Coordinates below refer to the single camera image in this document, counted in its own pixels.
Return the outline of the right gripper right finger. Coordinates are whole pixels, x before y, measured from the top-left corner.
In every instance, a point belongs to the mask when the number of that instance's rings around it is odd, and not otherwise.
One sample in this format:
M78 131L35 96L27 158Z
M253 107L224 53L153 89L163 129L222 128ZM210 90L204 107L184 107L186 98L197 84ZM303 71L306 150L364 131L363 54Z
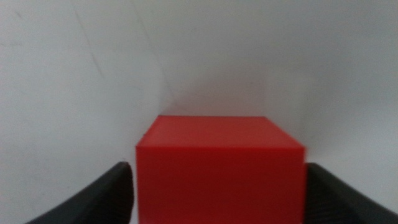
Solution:
M307 164L304 224L397 224L397 214L322 166Z

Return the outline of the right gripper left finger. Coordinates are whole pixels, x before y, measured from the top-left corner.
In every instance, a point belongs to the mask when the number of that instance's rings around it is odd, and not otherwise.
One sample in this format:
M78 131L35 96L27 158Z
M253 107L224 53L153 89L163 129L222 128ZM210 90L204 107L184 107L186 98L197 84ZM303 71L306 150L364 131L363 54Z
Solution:
M134 207L132 169L118 162L93 183L30 224L128 224Z

